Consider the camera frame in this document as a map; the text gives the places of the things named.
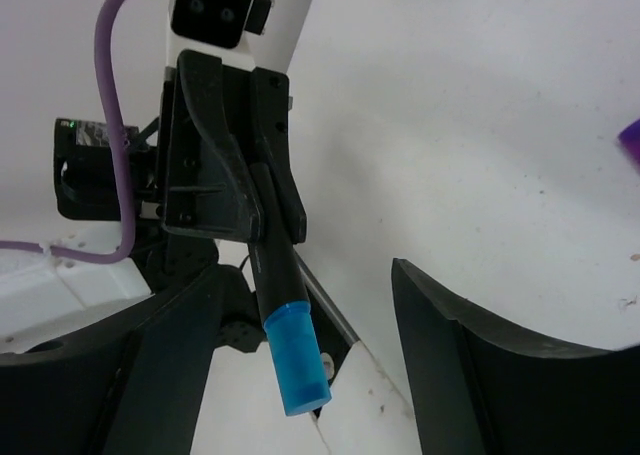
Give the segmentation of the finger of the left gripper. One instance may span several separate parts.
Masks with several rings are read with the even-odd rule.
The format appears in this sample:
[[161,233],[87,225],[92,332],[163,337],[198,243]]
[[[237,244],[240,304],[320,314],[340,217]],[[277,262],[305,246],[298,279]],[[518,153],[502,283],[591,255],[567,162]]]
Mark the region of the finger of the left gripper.
[[177,231],[256,240],[259,197],[249,172],[250,72],[192,50],[177,60]]
[[288,77],[255,68],[250,74],[250,108],[257,158],[270,169],[291,241],[302,244],[307,237],[307,214],[290,164]]

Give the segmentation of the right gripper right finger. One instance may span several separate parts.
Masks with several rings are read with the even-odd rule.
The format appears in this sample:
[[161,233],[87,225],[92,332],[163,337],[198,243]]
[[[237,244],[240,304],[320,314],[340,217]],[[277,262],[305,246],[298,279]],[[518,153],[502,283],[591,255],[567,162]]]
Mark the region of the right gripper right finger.
[[635,454],[639,350],[550,337],[457,295],[416,265],[391,269],[426,454]]

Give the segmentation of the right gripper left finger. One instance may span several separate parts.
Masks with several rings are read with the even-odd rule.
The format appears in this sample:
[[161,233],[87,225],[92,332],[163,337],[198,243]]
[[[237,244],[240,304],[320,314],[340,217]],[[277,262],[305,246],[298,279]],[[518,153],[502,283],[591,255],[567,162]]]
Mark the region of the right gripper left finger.
[[188,454],[235,267],[1,356],[4,454]]

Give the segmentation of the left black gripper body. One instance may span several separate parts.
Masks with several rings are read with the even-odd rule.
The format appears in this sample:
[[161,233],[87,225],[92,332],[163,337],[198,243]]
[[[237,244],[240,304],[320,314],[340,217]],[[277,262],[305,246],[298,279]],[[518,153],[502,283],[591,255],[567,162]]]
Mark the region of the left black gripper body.
[[162,101],[159,163],[165,228],[223,240],[260,237],[260,203],[249,174],[250,74],[177,69]]

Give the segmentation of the blue tip black highlighter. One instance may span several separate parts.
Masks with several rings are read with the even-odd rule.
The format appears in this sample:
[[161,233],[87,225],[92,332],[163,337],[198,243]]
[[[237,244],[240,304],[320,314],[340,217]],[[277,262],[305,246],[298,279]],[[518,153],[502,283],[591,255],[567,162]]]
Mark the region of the blue tip black highlighter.
[[248,245],[261,323],[281,307],[308,301],[304,282],[285,226],[271,172],[266,164],[250,166],[264,213],[263,232]]

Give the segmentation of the blue highlighter cap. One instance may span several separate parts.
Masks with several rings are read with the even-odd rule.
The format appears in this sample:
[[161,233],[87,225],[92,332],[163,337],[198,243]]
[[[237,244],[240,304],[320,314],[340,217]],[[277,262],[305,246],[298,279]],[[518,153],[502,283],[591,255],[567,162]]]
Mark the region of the blue highlighter cap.
[[275,310],[264,322],[284,413],[298,416],[322,408],[332,398],[311,318],[309,302]]

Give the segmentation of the purple highlighter cap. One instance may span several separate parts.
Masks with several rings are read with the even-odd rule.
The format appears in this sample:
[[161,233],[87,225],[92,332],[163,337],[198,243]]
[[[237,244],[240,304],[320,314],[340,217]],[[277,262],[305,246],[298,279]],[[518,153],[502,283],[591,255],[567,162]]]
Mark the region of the purple highlighter cap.
[[640,166],[640,120],[634,121],[622,130],[618,135],[618,142],[630,162],[638,168]]

